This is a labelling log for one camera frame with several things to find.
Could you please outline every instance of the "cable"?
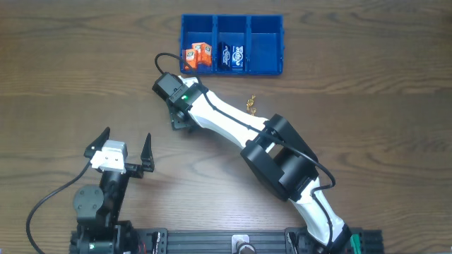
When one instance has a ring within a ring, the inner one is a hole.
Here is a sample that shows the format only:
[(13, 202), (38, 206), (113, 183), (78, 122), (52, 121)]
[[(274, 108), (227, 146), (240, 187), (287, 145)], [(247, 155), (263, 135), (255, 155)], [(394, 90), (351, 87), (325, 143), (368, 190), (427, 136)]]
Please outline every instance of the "cable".
[[(189, 64), (187, 61), (185, 61), (185, 59), (183, 59), (182, 57), (177, 56), (177, 55), (175, 55), (175, 54), (164, 53), (164, 52), (163, 52), (163, 53), (159, 53), (159, 54), (157, 54), (157, 56), (155, 56), (155, 59), (154, 59), (155, 67), (157, 67), (157, 70), (158, 70), (161, 74), (164, 74), (164, 72), (162, 71), (162, 69), (161, 69), (160, 66), (158, 65), (158, 58), (161, 57), (161, 56), (171, 56), (171, 57), (173, 57), (173, 58), (175, 58), (175, 59), (178, 59), (180, 62), (184, 63), (185, 66), (188, 66), (188, 67), (189, 67), (190, 71), (193, 73), (193, 75), (195, 76), (195, 78), (198, 80), (199, 85), (204, 86), (203, 83), (202, 83), (202, 81), (201, 81), (201, 78), (200, 78), (199, 75), (197, 74), (196, 70), (195, 70), (193, 67), (191, 67), (190, 64)], [(213, 110), (218, 111), (218, 112), (219, 112), (220, 114), (222, 114), (223, 116), (226, 116), (227, 118), (233, 120), (234, 122), (240, 124), (241, 126), (244, 126), (244, 127), (246, 127), (247, 129), (252, 130), (252, 131), (258, 133), (259, 135), (262, 135), (263, 137), (269, 139), (269, 140), (272, 141), (273, 143), (275, 143), (275, 144), (277, 144), (277, 145), (281, 145), (281, 146), (283, 146), (283, 147), (289, 149), (290, 151), (292, 151), (292, 152), (295, 153), (296, 155), (304, 157), (305, 159), (309, 160), (312, 164), (314, 164), (316, 167), (318, 167), (323, 173), (325, 173), (325, 174), (330, 178), (330, 180), (331, 180), (331, 183), (330, 183), (330, 184), (324, 185), (324, 186), (319, 186), (319, 187), (313, 188), (313, 189), (311, 190), (311, 197), (317, 202), (317, 204), (319, 205), (319, 207), (320, 207), (320, 208), (322, 209), (322, 211), (325, 213), (326, 220), (328, 221), (328, 225), (329, 225), (329, 229), (330, 229), (330, 236), (329, 236), (329, 240), (328, 240), (328, 243), (327, 243), (326, 247), (329, 247), (329, 245), (332, 244), (331, 241), (332, 241), (332, 239), (333, 239), (333, 224), (331, 223), (331, 218), (329, 217), (329, 215), (328, 215), (328, 213), (327, 213), (325, 207), (324, 207), (324, 206), (320, 203), (320, 201), (317, 199), (317, 197), (315, 196), (314, 192), (320, 191), (320, 190), (326, 190), (326, 189), (332, 188), (332, 187), (334, 187), (334, 186), (336, 185), (336, 180), (335, 180), (334, 176), (332, 175), (332, 173), (331, 173), (327, 168), (325, 168), (324, 165), (322, 165), (322, 164), (320, 164), (319, 162), (315, 161), (314, 159), (312, 159), (312, 158), (309, 157), (308, 155), (304, 154), (303, 152), (300, 152), (299, 150), (295, 149), (293, 146), (287, 144), (286, 142), (284, 142), (284, 141), (282, 141), (282, 140), (280, 140), (280, 139), (278, 139), (278, 138), (275, 138), (275, 137), (273, 137), (272, 135), (269, 135), (269, 134), (267, 134), (267, 133), (265, 133), (265, 132), (263, 132), (263, 131), (261, 131), (261, 130), (259, 130), (259, 129), (257, 129), (257, 128), (254, 128), (253, 126), (250, 126), (249, 124), (246, 124), (246, 123), (240, 121), (239, 119), (236, 119), (235, 117), (230, 116), (229, 114), (223, 112), (221, 109), (218, 109), (218, 108), (217, 108), (215, 105), (213, 105), (212, 102), (209, 100), (209, 97), (207, 96), (207, 92), (203, 92), (203, 95), (204, 95), (204, 98), (206, 99), (207, 103), (209, 104), (209, 106), (212, 107)]]
[(33, 248), (39, 253), (39, 254), (45, 254), (36, 244), (35, 240), (33, 240), (33, 236), (31, 235), (31, 230), (30, 230), (30, 223), (31, 223), (31, 219), (33, 217), (33, 215), (35, 214), (36, 210), (42, 205), (44, 204), (44, 202), (46, 202), (49, 198), (53, 197), (55, 194), (57, 194), (58, 192), (64, 190), (65, 188), (68, 188), (72, 183), (77, 182), (78, 179), (80, 179), (80, 177), (82, 177), (84, 175), (84, 173), (88, 170), (88, 167), (90, 166), (90, 162), (88, 162), (86, 164), (86, 166), (83, 168), (83, 170), (80, 172), (80, 174), (78, 176), (76, 176), (74, 179), (70, 180), (68, 183), (64, 184), (63, 186), (61, 186), (60, 188), (52, 191), (49, 195), (47, 195), (46, 197), (44, 197), (43, 199), (41, 199), (41, 201), (39, 201), (34, 207), (33, 209), (31, 209), (30, 214), (28, 215), (27, 218), (27, 223), (25, 224), (25, 230), (27, 231), (27, 237), (28, 240), (30, 241), (31, 245), (33, 246)]

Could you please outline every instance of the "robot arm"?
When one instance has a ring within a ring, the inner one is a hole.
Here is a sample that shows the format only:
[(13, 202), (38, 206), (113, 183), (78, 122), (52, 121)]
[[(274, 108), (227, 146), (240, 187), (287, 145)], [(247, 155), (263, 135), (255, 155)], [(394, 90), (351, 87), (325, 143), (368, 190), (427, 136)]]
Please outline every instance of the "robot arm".
[(315, 166), (287, 148), (272, 158), (268, 154), (274, 146), (271, 140), (238, 124), (218, 109), (246, 125), (278, 137), (317, 162), (316, 155), (286, 119), (279, 115), (270, 120), (248, 115), (223, 102), (214, 92), (198, 84), (196, 78), (183, 79), (164, 73), (155, 81), (153, 90), (166, 101), (174, 130), (195, 126), (209, 128), (239, 146), (241, 156), (258, 180), (281, 200), (290, 199), (297, 208), (307, 223), (308, 232), (319, 243), (320, 253), (337, 253), (348, 242), (351, 237), (348, 226), (334, 213), (321, 190), (315, 192), (317, 201), (311, 196), (311, 190), (320, 185)]

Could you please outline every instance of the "blue plastic bin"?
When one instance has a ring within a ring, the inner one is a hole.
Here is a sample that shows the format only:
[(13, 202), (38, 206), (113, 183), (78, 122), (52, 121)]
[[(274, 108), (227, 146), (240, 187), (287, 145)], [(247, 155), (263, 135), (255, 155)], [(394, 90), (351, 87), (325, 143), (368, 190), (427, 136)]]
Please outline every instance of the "blue plastic bin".
[[(279, 75), (284, 66), (284, 27), (282, 15), (184, 14), (181, 24), (180, 56), (191, 44), (212, 46), (212, 66), (198, 65), (198, 73), (220, 75)], [(244, 46), (244, 67), (224, 71), (218, 68), (218, 43)]]

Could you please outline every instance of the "wooden table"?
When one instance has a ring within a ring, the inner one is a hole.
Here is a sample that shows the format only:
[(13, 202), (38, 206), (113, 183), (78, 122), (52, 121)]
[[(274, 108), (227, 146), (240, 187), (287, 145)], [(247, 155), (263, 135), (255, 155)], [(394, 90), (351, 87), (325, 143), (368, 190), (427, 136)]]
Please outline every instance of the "wooden table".
[[(156, 170), (132, 179), (121, 219), (174, 229), (303, 226), (256, 180), (239, 149), (207, 130), (172, 131), (151, 90), (154, 57), (177, 53), (183, 13), (282, 13), (278, 77), (205, 77), (221, 99), (285, 116), (334, 173), (325, 192), (350, 226), (382, 229), (387, 253), (452, 244), (452, 5), (421, 1), (2, 1), (0, 248), (33, 253), (25, 219), (72, 179), (109, 126), (138, 163), (148, 132)], [(172, 59), (162, 67), (179, 73)], [(32, 234), (67, 253), (74, 192), (89, 171), (35, 214)]]

